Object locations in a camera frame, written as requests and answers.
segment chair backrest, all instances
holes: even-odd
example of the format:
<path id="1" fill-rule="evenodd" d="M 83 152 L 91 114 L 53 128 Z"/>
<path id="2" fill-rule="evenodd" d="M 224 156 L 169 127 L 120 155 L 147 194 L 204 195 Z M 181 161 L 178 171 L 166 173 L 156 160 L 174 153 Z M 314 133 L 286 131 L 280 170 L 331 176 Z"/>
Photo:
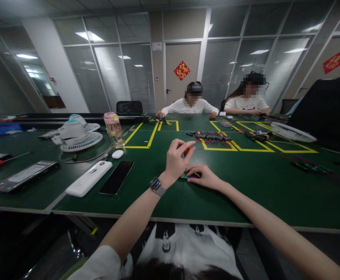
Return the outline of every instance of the chair backrest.
<path id="1" fill-rule="evenodd" d="M 225 102 L 227 101 L 227 99 L 224 99 L 222 102 L 221 102 L 221 105 L 220 105 L 220 111 L 223 112 L 224 111 L 224 106 L 225 106 Z"/>
<path id="2" fill-rule="evenodd" d="M 283 99 L 281 103 L 280 114 L 286 114 L 297 103 L 298 99 Z"/>
<path id="3" fill-rule="evenodd" d="M 117 114 L 142 114 L 143 105 L 140 101 L 118 101 Z"/>

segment ceiling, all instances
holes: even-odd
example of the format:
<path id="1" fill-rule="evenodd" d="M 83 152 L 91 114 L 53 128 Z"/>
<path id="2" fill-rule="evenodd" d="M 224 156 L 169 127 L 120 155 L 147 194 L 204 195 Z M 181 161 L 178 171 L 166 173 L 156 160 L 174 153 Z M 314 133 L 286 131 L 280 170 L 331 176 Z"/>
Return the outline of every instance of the ceiling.
<path id="1" fill-rule="evenodd" d="M 0 25 L 15 25 L 21 18 L 67 16 L 101 12 L 151 11 L 206 5 L 246 5 L 288 0 L 0 0 Z"/>

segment white power bank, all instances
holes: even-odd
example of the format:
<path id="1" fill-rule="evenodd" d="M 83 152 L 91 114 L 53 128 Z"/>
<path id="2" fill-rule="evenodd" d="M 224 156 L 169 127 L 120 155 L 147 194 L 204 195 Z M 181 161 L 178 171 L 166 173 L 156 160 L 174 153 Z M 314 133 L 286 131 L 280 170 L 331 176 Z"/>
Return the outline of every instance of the white power bank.
<path id="1" fill-rule="evenodd" d="M 66 193 L 77 197 L 85 196 L 112 166 L 113 164 L 110 161 L 99 161 L 72 183 L 66 189 Z"/>

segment hand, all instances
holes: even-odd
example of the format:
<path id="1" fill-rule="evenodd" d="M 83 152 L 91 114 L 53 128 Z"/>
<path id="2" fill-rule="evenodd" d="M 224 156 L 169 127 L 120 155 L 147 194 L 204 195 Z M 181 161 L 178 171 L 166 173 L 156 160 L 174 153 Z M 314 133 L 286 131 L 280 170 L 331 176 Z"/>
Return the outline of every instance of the hand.
<path id="1" fill-rule="evenodd" d="M 211 112 L 209 118 L 215 119 L 218 114 L 216 112 Z"/>
<path id="2" fill-rule="evenodd" d="M 188 178 L 187 182 L 199 184 L 201 186 L 207 187 L 209 189 L 214 189 L 220 191 L 224 184 L 218 176 L 216 176 L 210 168 L 206 165 L 192 165 L 187 167 L 187 176 L 192 175 L 194 172 L 201 173 L 201 178 Z"/>
<path id="3" fill-rule="evenodd" d="M 185 158 L 182 158 L 181 155 L 189 146 L 195 143 L 196 141 L 188 141 L 185 143 L 179 139 L 171 142 L 167 152 L 166 170 L 158 177 L 163 188 L 168 189 L 184 173 L 196 147 L 191 148 Z"/>
<path id="4" fill-rule="evenodd" d="M 247 111 L 246 112 L 247 114 L 251 114 L 253 116 L 258 116 L 262 113 L 262 111 L 260 111 L 260 110 L 246 110 L 246 111 Z"/>
<path id="5" fill-rule="evenodd" d="M 158 111 L 155 115 L 156 117 L 165 117 L 166 114 L 165 113 L 162 113 L 161 111 Z"/>

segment water bottle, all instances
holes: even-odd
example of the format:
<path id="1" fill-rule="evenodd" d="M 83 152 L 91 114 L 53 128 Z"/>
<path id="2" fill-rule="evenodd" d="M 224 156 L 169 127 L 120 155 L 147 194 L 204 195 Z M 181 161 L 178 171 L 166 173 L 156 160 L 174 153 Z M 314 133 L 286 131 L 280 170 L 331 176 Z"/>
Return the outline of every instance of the water bottle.
<path id="1" fill-rule="evenodd" d="M 119 117 L 114 112 L 104 114 L 104 122 L 106 124 L 106 131 L 110 135 L 113 147 L 116 149 L 123 148 L 126 142 L 124 141 L 122 127 L 119 122 Z"/>

